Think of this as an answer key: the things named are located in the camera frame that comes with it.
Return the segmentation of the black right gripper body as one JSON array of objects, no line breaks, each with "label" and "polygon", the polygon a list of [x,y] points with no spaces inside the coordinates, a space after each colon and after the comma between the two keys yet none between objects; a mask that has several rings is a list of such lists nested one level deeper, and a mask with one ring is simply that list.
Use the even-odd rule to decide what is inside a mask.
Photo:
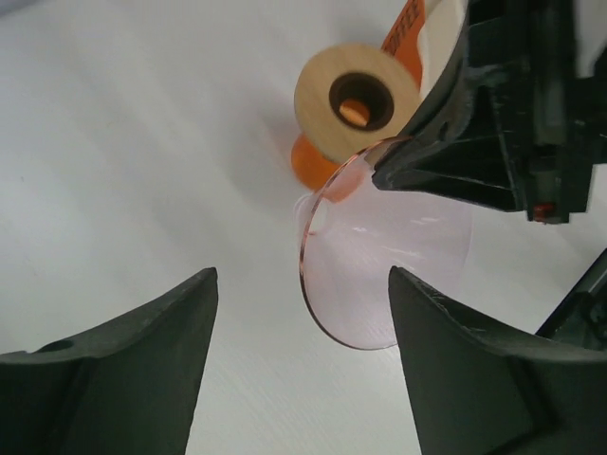
[{"label": "black right gripper body", "polygon": [[606,161],[606,43],[579,72],[582,1],[469,1],[469,66],[494,73],[516,209],[537,223],[587,211]]}]

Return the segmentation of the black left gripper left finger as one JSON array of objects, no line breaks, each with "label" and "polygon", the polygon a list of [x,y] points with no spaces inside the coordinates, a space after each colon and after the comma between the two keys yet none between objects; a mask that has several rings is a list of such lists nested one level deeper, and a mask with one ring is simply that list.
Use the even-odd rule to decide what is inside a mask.
[{"label": "black left gripper left finger", "polygon": [[185,453],[217,306],[210,267],[97,327],[3,354],[2,453]]}]

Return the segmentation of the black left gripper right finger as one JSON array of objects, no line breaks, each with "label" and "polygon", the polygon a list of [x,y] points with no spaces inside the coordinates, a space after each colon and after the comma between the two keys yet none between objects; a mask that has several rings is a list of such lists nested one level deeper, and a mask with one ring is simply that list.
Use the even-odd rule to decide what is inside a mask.
[{"label": "black left gripper right finger", "polygon": [[389,299],[423,453],[605,452],[605,353],[511,327],[399,267]]}]

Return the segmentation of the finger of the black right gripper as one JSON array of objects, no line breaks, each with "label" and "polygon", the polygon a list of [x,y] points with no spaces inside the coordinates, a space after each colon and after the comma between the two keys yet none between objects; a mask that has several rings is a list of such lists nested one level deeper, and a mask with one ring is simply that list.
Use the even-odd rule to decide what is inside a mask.
[{"label": "finger of the black right gripper", "polygon": [[498,211],[517,209],[517,191],[486,73],[459,65],[439,110],[375,166],[381,191],[416,191]]}]

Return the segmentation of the cream coffee filter holder stack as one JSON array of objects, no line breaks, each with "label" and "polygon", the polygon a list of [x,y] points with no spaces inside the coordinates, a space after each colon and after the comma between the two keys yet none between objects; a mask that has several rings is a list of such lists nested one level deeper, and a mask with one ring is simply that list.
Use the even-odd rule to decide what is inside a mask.
[{"label": "cream coffee filter holder stack", "polygon": [[411,73],[422,99],[429,95],[451,57],[467,1],[409,0],[397,15],[381,49]]}]

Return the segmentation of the clear pink plastic dripper cone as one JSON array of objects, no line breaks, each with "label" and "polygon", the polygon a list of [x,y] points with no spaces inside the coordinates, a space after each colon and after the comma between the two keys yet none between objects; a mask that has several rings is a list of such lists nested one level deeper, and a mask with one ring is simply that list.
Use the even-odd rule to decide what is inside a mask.
[{"label": "clear pink plastic dripper cone", "polygon": [[469,206],[374,185],[379,160],[407,142],[385,139],[353,155],[297,209],[306,307],[326,335],[353,349],[396,343],[388,293],[392,267],[454,295],[469,253]]}]

